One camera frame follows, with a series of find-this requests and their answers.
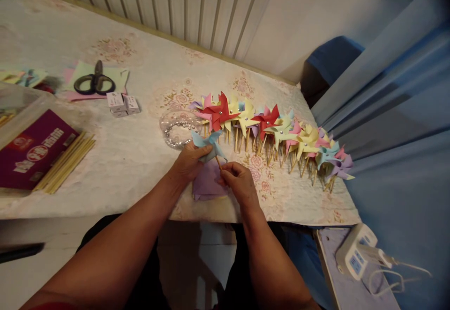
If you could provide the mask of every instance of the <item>scissors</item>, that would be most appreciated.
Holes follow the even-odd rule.
[[[74,83],[75,91],[81,95],[93,95],[97,93],[103,96],[105,96],[108,92],[113,92],[116,89],[116,84],[111,78],[105,76],[102,73],[103,73],[103,64],[101,60],[98,60],[95,65],[94,74],[82,76],[75,81]],[[90,81],[90,88],[88,90],[81,90],[80,85],[85,81]],[[103,90],[104,81],[108,81],[111,83],[110,88],[107,90]]]

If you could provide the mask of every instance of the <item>floor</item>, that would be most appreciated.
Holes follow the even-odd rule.
[[[101,216],[0,221],[0,244],[45,242],[39,254],[0,265],[3,310],[16,310],[75,253]],[[236,238],[221,224],[168,221],[159,236],[161,282],[173,310],[211,309],[226,285]]]

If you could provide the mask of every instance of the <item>purple box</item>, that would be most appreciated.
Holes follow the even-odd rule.
[[[47,110],[0,150],[0,187],[32,190],[78,135]]]

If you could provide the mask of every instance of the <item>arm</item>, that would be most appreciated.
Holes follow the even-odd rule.
[[[240,205],[250,255],[250,277],[261,308],[319,310],[266,221],[250,170],[237,162],[222,167],[221,183],[231,187]]]
[[[157,185],[76,253],[21,309],[47,302],[122,309],[161,227],[212,147],[191,142]]]

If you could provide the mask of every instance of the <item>table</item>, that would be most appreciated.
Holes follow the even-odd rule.
[[[322,270],[336,309],[400,310],[392,291],[386,292],[380,297],[375,297],[365,287],[370,274],[380,269],[380,266],[369,263],[360,281],[341,274],[337,269],[335,254],[350,230],[350,228],[325,228],[316,230],[314,233]],[[374,276],[373,283],[377,286],[381,285],[380,290],[388,286],[383,274]]]
[[[0,199],[0,218],[39,218],[123,212],[146,194],[170,168],[178,152],[169,148],[158,127],[168,109],[185,109],[200,95],[220,91],[250,99],[255,107],[276,103],[280,113],[294,110],[298,120],[316,126],[300,86],[218,56],[156,30],[105,13],[75,0],[0,0],[0,61],[42,68],[63,81],[63,70],[77,60],[127,67],[129,94],[142,112],[114,118],[105,100],[69,103],[59,93],[55,110],[74,128],[95,134],[95,147],[54,195],[35,192],[20,199]],[[311,179],[291,175],[289,165],[270,166],[252,153],[230,161],[252,171],[261,207],[269,221],[304,225],[360,222],[341,179],[333,193],[313,187]],[[237,222],[233,196],[195,202],[191,186],[182,194],[171,220]]]

